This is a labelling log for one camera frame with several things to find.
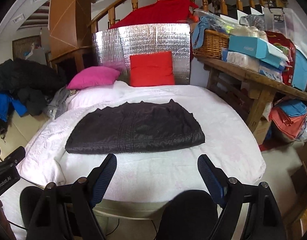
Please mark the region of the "black quilted jacket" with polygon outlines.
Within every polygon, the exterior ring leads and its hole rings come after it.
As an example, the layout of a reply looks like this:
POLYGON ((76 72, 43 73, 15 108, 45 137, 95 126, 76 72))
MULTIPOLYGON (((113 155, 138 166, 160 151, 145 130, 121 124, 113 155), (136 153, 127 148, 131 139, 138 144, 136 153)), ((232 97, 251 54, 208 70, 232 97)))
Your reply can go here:
POLYGON ((96 109, 75 126, 65 149, 74 154, 147 153, 205 143, 198 121, 179 103, 124 103, 96 109))

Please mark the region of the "pile of dark clothes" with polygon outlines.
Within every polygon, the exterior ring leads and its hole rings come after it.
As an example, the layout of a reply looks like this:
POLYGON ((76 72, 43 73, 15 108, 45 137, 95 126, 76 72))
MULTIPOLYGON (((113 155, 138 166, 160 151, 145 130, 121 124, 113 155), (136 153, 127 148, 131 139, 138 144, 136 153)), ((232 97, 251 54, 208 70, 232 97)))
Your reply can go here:
POLYGON ((66 80, 47 65, 24 59, 0 64, 0 137, 5 138, 9 117, 38 116, 66 80))

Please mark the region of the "white embossed bed blanket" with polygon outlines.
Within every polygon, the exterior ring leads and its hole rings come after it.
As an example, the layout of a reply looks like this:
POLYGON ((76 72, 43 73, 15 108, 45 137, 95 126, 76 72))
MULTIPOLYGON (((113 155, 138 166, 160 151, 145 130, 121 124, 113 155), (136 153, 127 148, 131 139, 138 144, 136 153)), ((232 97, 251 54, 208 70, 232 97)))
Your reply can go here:
POLYGON ((265 172, 256 139, 239 114, 195 86, 91 90, 88 104, 48 122, 29 142, 20 174, 39 185, 88 174, 106 155, 118 167, 105 194, 121 202, 162 202, 204 188, 198 157, 228 177, 253 184, 265 172))

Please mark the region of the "grey folded garment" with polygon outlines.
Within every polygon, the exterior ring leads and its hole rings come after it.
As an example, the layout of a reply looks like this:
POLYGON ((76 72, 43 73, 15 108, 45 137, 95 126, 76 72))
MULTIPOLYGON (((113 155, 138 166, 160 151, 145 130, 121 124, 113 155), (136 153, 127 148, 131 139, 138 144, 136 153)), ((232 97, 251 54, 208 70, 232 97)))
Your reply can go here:
POLYGON ((67 99, 75 94, 75 89, 69 90, 66 86, 62 87, 55 93, 52 99, 47 100, 47 106, 43 110, 43 113, 46 114, 49 119, 57 119, 68 110, 67 99))

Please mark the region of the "stack of red blue cloths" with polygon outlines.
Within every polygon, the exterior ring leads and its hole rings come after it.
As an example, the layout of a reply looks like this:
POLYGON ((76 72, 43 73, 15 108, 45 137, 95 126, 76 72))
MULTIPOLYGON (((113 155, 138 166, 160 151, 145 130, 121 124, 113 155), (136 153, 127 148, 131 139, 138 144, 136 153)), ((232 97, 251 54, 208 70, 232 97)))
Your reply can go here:
POLYGON ((305 125, 307 106, 300 100, 286 100, 271 109, 270 118, 289 139, 296 139, 305 125))

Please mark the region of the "pink cushion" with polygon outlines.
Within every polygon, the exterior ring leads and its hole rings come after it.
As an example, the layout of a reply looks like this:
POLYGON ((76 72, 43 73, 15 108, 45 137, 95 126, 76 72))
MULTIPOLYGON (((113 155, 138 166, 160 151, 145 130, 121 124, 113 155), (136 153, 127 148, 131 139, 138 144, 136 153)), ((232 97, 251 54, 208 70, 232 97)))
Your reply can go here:
POLYGON ((95 86, 113 85, 120 76, 120 71, 104 67, 89 67, 77 73, 67 85, 69 90, 81 90, 95 86))

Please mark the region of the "wooden side table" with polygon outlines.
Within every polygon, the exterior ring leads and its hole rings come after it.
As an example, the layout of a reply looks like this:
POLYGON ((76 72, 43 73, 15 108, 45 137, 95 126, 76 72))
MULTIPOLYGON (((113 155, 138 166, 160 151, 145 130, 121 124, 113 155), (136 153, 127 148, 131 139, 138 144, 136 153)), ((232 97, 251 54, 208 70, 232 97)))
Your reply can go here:
POLYGON ((269 126, 263 122, 263 112, 266 105, 273 102, 277 93, 292 99, 307 101, 307 92, 274 81, 251 70, 218 59, 201 56, 198 56, 197 59, 204 64, 204 69, 209 71, 206 88, 225 100, 241 116, 258 145, 263 143, 269 130, 269 126), (227 74, 238 81, 247 83, 249 90, 243 93, 222 79, 220 74, 227 74))

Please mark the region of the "white patterned tissue pack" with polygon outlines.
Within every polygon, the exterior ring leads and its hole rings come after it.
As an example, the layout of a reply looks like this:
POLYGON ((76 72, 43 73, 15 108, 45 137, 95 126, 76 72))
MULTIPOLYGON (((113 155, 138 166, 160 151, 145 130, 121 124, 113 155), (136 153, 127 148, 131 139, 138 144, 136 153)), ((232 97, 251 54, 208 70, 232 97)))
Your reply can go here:
POLYGON ((245 68, 257 73, 259 72, 259 60, 248 55, 229 51, 227 53, 226 61, 241 68, 245 68))

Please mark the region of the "silver foil insulation panel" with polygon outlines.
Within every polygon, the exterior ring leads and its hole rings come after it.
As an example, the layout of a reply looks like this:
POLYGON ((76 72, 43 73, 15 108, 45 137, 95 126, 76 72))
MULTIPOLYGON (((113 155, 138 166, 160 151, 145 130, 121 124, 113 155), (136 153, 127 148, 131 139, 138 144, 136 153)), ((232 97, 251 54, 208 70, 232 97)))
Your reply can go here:
POLYGON ((99 66, 120 71, 118 79, 130 82, 130 56, 171 51, 175 84, 190 81, 190 26, 187 23, 138 24, 92 34, 99 66))

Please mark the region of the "red square cushion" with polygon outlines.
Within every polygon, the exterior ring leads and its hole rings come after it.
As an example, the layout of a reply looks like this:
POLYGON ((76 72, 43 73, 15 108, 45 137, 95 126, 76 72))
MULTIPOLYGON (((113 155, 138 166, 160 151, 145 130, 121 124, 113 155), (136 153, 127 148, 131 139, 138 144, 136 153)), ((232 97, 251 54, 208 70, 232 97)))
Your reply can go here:
POLYGON ((130 86, 175 85, 171 51, 130 56, 130 86))

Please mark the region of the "blue shoe box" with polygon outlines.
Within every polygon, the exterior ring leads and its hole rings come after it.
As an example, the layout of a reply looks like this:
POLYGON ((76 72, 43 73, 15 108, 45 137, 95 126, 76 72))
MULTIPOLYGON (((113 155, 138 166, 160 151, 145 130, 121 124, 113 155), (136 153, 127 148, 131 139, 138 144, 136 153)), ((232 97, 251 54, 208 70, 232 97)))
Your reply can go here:
POLYGON ((231 35, 228 50, 254 57, 276 68, 279 68, 283 61, 289 62, 282 50, 257 37, 231 35))

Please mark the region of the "wicker basket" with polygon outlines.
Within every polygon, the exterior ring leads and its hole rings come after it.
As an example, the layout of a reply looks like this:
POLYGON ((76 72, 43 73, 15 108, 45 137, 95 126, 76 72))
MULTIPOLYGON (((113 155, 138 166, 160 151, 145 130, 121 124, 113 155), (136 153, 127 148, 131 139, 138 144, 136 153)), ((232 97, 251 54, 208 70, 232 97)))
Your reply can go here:
POLYGON ((229 35, 214 30, 204 30, 204 34, 191 35, 193 55, 196 57, 209 57, 221 59, 222 49, 227 49, 229 35))

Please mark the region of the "clear plastic storage bin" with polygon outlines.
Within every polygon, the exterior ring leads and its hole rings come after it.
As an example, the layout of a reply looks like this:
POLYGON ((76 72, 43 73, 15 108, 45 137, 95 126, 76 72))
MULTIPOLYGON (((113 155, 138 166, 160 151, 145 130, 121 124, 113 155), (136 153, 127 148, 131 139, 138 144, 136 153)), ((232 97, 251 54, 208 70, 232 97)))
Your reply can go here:
POLYGON ((265 30, 290 39, 307 58, 307 28, 290 8, 264 8, 265 30))

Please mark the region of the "blue cloth on basket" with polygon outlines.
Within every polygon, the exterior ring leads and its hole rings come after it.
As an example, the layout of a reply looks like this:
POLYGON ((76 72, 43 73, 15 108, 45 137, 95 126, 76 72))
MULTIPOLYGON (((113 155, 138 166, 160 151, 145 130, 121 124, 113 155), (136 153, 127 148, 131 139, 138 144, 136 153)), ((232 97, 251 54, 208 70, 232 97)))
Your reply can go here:
POLYGON ((205 30, 216 31, 218 29, 217 21, 212 16, 202 16, 192 33, 193 49, 201 48, 204 43, 205 30))

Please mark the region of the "red cloth on railing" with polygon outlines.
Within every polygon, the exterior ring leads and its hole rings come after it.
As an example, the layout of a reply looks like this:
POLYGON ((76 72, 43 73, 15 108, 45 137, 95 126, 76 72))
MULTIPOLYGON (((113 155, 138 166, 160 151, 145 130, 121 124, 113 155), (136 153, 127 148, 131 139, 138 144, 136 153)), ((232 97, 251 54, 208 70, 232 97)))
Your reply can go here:
POLYGON ((191 0, 159 0, 130 12, 111 29, 139 24, 184 23, 193 17, 191 8, 198 9, 191 0))

